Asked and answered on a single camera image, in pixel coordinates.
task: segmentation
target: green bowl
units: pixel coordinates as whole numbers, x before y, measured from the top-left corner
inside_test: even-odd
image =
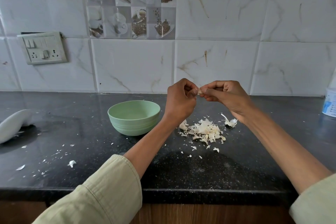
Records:
[[[143,135],[155,127],[160,106],[145,100],[118,103],[107,111],[112,126],[126,136]]]

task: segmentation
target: hand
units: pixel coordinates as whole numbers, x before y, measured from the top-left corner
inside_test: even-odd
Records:
[[[198,88],[183,78],[168,88],[164,118],[174,122],[177,127],[193,112]]]
[[[214,81],[200,87],[200,90],[203,92],[200,97],[222,103],[241,123],[244,123],[246,113],[256,108],[237,81]]]

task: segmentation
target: shirt cuff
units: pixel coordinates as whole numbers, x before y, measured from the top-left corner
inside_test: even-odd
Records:
[[[290,215],[296,224],[335,223],[336,174],[306,189],[293,203]]]
[[[112,155],[83,185],[112,223],[130,223],[142,206],[139,175],[124,156]]]

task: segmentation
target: light green sleeve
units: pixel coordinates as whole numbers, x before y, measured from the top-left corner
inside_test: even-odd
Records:
[[[128,224],[141,206],[138,173],[127,158],[113,155],[33,224]]]
[[[336,174],[306,189],[289,213],[296,224],[336,223]]]

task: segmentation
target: black granite countertop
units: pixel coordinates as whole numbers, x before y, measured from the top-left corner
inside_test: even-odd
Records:
[[[31,109],[35,126],[0,145],[0,200],[55,201],[82,184],[112,154],[125,153],[140,137],[118,133],[107,110],[134,99],[153,101],[161,110],[166,103],[163,94],[1,92],[0,120]],[[321,113],[322,98],[252,99],[324,165],[336,170],[336,118]],[[221,112],[232,118],[223,105],[197,99],[187,121],[193,124],[209,116],[223,128],[218,122],[223,119]],[[290,181],[243,124],[227,129],[224,144],[216,142],[210,149],[201,142],[191,144],[178,132],[170,135],[141,180],[144,203],[289,206],[296,199]],[[73,168],[67,166],[71,160],[77,163]]]

